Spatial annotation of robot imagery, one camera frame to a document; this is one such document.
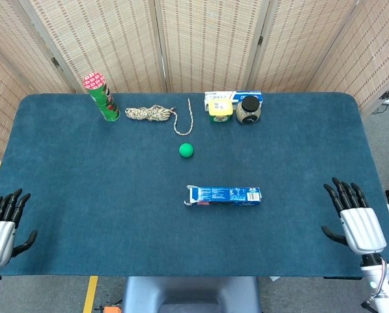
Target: white rope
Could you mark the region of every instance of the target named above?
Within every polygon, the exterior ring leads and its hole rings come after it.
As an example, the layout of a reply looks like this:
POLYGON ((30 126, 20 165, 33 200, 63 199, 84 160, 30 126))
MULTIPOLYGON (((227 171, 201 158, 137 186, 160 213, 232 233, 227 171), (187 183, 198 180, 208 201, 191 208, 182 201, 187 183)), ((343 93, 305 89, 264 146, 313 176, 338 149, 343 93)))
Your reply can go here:
POLYGON ((174 108, 167 109, 164 108, 163 106, 159 106, 155 104, 154 106, 151 106, 150 108, 127 108, 125 109, 126 116, 130 119, 137 119, 137 120, 142 120, 142 119, 147 119, 148 121, 167 121, 169 117, 171 116, 171 113, 175 115, 175 120, 174 120, 174 131, 180 135, 180 136, 187 136, 189 133, 192 132, 193 129, 193 112, 192 112, 192 105, 190 103, 190 99, 188 98, 188 111, 190 112, 190 119, 192 120, 190 129, 186 133, 181 133, 177 130, 177 120, 178 120, 178 115, 174 111, 174 108))

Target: green can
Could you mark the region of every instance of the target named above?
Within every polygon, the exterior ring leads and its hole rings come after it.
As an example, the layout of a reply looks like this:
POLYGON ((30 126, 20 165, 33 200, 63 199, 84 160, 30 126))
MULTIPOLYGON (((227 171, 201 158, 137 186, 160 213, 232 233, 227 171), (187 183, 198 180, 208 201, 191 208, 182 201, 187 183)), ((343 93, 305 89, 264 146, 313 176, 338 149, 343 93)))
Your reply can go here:
POLYGON ((83 85, 96 102, 104 119, 109 122, 116 121, 121 112, 113 101, 113 95, 110 93, 104 76, 97 72, 90 73, 84 77, 83 85))

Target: blue carpet tabletop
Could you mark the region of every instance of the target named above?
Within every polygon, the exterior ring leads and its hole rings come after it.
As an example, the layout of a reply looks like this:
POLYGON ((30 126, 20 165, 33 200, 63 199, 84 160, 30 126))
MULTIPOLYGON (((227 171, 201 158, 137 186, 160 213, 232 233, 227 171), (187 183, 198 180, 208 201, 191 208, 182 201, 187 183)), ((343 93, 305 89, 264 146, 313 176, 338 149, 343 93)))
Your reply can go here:
POLYGON ((254 125, 212 124, 203 94, 117 94, 103 120, 89 95, 22 100, 0 169, 0 195, 32 194, 16 243, 34 246, 4 275, 361 276, 360 256, 323 188, 360 185, 388 246, 389 215, 354 99, 343 93, 265 94, 254 125), (166 122, 129 120, 128 107, 176 107, 166 122), (189 142, 192 158, 179 155, 189 142), (256 207, 197 206, 186 185, 255 186, 256 207))

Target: jar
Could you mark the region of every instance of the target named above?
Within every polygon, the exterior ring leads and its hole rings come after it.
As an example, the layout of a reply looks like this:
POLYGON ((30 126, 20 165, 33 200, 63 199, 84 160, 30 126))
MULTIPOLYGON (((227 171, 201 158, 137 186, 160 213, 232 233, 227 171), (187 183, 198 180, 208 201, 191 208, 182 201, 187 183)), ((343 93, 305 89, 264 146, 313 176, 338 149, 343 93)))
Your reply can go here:
POLYGON ((261 116, 259 100, 254 96, 246 96, 236 108, 236 118, 242 124, 253 124, 261 116))

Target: robotic hand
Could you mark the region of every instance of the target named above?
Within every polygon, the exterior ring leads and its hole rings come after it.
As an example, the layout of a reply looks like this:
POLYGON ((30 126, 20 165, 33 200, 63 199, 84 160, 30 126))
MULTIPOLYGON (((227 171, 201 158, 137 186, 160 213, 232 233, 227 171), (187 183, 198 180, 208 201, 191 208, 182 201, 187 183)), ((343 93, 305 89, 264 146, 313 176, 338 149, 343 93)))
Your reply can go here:
POLYGON ((364 193, 356 184, 352 183, 351 188, 336 178, 332 181, 338 192, 327 184, 324 188, 332 198, 345 236, 332 233, 326 226, 322 226, 322 230, 329 239, 349 246, 362 256, 361 270, 368 279, 371 295, 361 306, 377 313, 370 307, 375 302, 378 312, 389 313, 389 263, 380 255, 387 243, 377 215, 368 207, 364 193))
POLYGON ((23 208, 31 197, 31 194, 26 194, 18 202, 21 193, 22 189, 19 189, 13 194, 8 194, 5 198, 0 197, 0 268, 4 267, 11 258, 28 250, 33 245, 38 233, 33 230, 24 244, 13 247, 23 208))

